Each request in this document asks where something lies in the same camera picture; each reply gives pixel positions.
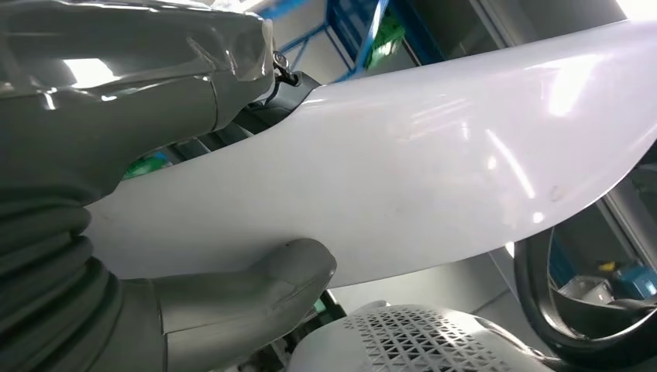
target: triangular mesh pattern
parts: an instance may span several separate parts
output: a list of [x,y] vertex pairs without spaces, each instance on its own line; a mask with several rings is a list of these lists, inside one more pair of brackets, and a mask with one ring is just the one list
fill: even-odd
[[342,323],[359,333],[375,372],[512,372],[438,312],[395,306]]

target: yellow object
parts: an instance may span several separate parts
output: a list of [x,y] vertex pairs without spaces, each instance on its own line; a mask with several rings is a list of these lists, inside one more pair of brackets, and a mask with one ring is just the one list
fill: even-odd
[[600,271],[611,272],[616,270],[616,263],[614,261],[603,263],[597,267]]

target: green object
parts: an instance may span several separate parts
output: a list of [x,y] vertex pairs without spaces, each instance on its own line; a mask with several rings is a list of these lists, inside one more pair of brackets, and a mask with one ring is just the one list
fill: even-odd
[[397,18],[390,12],[386,12],[384,18],[381,19],[377,36],[374,38],[370,55],[365,62],[365,69],[379,64],[385,57],[394,53],[394,51],[401,46],[404,40],[406,30],[399,24]]
[[323,312],[326,310],[326,305],[324,305],[324,302],[322,300],[317,300],[315,302],[315,311],[319,314],[320,312]]
[[142,174],[148,174],[150,172],[157,171],[158,169],[162,169],[168,165],[169,162],[161,157],[147,157],[130,164],[130,167],[128,167],[126,173],[123,174],[123,179],[127,180],[128,178],[141,176]]

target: glossy white panel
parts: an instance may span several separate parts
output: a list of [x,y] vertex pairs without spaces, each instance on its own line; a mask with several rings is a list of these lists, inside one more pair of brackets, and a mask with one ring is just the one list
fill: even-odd
[[461,260],[555,225],[657,132],[657,24],[591,31],[312,92],[236,145],[89,207],[123,277],[236,269],[298,236],[333,286]]

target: protective cover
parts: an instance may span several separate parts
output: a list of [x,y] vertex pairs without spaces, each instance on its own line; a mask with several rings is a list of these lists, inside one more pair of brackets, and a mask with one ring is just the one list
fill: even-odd
[[655,142],[656,38],[622,22],[317,88],[272,129],[121,184],[90,234],[126,277],[234,270],[311,236],[333,286],[493,250],[586,208]]
[[335,269],[314,240],[233,274],[120,281],[81,235],[139,155],[270,89],[271,41],[191,3],[0,3],[1,371],[212,370],[311,308]]

